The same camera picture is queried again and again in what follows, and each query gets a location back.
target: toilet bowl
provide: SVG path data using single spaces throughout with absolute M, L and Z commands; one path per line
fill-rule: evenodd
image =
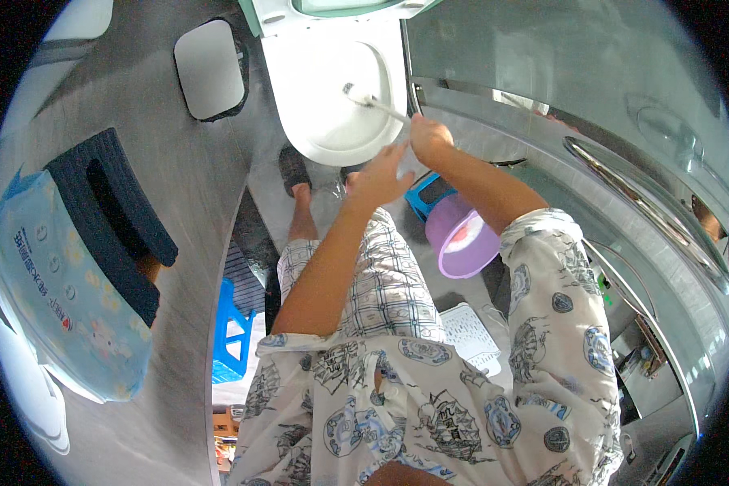
M 283 131 L 302 155 L 328 166 L 365 162 L 396 139 L 402 122 L 352 102 L 343 86 L 354 83 L 405 113 L 399 19 L 424 7 L 411 1 L 341 3 L 241 1 L 249 27 L 261 37 Z

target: purple bucket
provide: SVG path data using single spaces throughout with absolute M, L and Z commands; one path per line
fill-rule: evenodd
M 471 227 L 481 224 L 477 237 L 465 247 L 456 249 L 457 244 L 463 244 L 458 240 L 464 238 Z M 446 277 L 477 275 L 500 253 L 500 237 L 458 194 L 437 202 L 427 217 L 424 232 L 437 255 L 437 267 Z M 448 252 L 449 245 L 456 251 Z

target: toilet brush handle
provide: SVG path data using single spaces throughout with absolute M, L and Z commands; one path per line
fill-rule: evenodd
M 387 105 L 385 105 L 383 103 L 377 102 L 377 101 L 373 100 L 372 98 L 370 98 L 368 100 L 368 102 L 369 102 L 369 105 L 372 106 L 373 108 L 378 108 L 380 111 L 388 114 L 391 117 L 396 118 L 400 122 L 403 122 L 406 125 L 410 125 L 410 118 L 408 118 L 405 115 L 401 114 L 397 110 L 395 110 L 395 109 L 393 109 L 391 107 L 388 107 Z

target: black slipper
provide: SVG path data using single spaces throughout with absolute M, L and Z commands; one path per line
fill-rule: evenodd
M 350 174 L 352 172 L 361 172 L 362 169 L 364 169 L 366 165 L 367 165 L 367 162 L 362 162 L 361 164 L 357 164 L 355 166 L 340 167 L 340 179 L 343 181 L 343 186 L 346 185 L 346 180 L 348 179 L 348 174 Z
M 302 155 L 291 145 L 283 147 L 278 155 L 278 169 L 281 170 L 283 187 L 290 198 L 294 197 L 292 187 L 297 184 L 307 183 L 311 188 L 311 178 L 308 177 L 308 170 L 305 169 L 305 161 Z

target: shower enclosure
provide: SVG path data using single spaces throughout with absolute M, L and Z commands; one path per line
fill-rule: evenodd
M 411 108 L 525 158 L 502 170 L 583 228 L 620 386 L 611 484 L 661 481 L 729 367 L 729 116 L 698 47 L 662 5 L 611 0 L 442 2 L 403 43 Z

